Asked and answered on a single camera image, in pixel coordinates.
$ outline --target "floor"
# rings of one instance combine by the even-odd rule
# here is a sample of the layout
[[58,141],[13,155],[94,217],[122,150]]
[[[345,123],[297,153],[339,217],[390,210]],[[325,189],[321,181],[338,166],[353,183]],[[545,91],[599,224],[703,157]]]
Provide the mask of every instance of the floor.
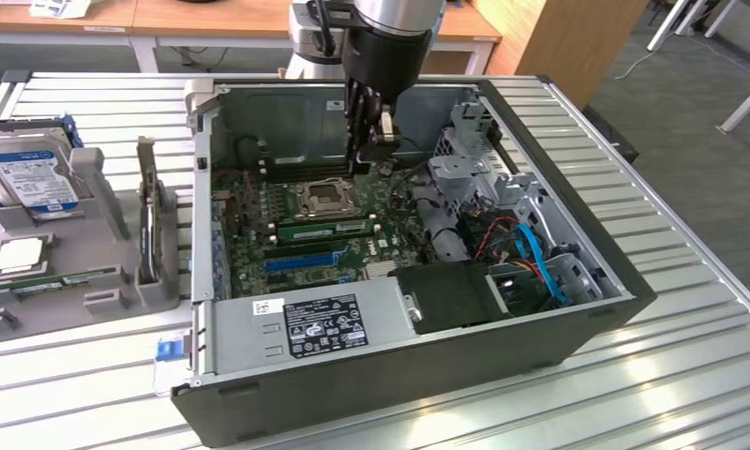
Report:
[[[643,178],[750,288],[750,115],[730,135],[714,128],[750,93],[750,74],[685,37],[670,37],[631,75],[614,80],[647,54],[643,46],[655,29],[646,21],[591,106],[639,151],[635,167]],[[162,71],[194,71],[179,65],[173,50],[158,49],[157,55]],[[214,71],[271,72],[286,66],[289,55],[287,50],[234,49]],[[219,49],[207,49],[193,57],[210,67],[219,56]],[[0,45],[0,77],[9,68],[137,71],[130,49]]]
[[649,54],[654,32],[642,19],[590,105],[635,146],[645,180],[750,289],[750,115],[731,134],[715,129],[750,94],[750,73],[671,36],[615,80]]

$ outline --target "motherboard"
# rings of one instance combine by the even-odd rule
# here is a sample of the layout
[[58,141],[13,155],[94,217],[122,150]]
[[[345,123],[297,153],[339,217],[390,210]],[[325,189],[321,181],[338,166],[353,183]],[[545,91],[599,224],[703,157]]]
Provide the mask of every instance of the motherboard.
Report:
[[275,183],[266,171],[213,173],[214,291],[233,298],[385,277],[434,259],[410,169]]

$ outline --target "slotted metal surface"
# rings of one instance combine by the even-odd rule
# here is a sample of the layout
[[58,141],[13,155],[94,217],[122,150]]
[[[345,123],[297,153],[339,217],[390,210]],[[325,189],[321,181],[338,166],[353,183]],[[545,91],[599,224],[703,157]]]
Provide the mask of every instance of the slotted metal surface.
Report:
[[[149,76],[37,73],[11,94],[7,115],[77,114],[83,141],[106,154],[117,190],[138,183],[135,136],[158,139],[161,178],[182,188],[186,295],[193,147],[182,126],[185,77]],[[234,448],[750,448],[750,293],[557,89],[523,77],[494,83],[659,299],[558,367]],[[199,448],[170,401],[151,390],[153,344],[189,321],[182,305],[0,343],[0,448]]]

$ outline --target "barcode sticker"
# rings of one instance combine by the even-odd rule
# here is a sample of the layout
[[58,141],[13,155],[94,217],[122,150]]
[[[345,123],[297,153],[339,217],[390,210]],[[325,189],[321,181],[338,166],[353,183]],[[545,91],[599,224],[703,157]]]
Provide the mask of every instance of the barcode sticker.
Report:
[[121,26],[83,26],[83,30],[98,33],[125,33],[125,28]]
[[345,111],[345,102],[342,100],[327,100],[325,102],[325,111]]
[[51,291],[53,289],[61,289],[63,285],[61,283],[45,283],[37,284],[35,286],[27,286],[26,288],[11,289],[13,293],[39,293],[41,291]]
[[334,233],[333,230],[317,230],[315,232],[295,232],[291,235],[293,239],[313,239],[315,237],[330,236]]
[[77,275],[74,277],[61,277],[61,279],[63,280],[63,282],[66,284],[83,284],[86,282],[89,282],[89,276],[87,275]]
[[346,223],[337,223],[335,230],[338,232],[359,232],[366,228],[366,222],[363,220],[358,222],[346,222]]
[[253,315],[273,314],[283,312],[283,299],[269,298],[266,300],[257,300],[253,302]]

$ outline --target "blue hard drive label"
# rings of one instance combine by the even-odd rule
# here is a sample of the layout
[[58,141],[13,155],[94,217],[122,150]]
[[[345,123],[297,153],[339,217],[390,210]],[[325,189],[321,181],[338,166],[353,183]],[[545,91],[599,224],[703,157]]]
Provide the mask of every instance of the blue hard drive label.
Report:
[[369,344],[354,295],[319,298],[283,305],[289,354],[294,358]]
[[77,206],[70,180],[57,168],[58,159],[53,152],[0,153],[2,180],[31,211],[66,211]]

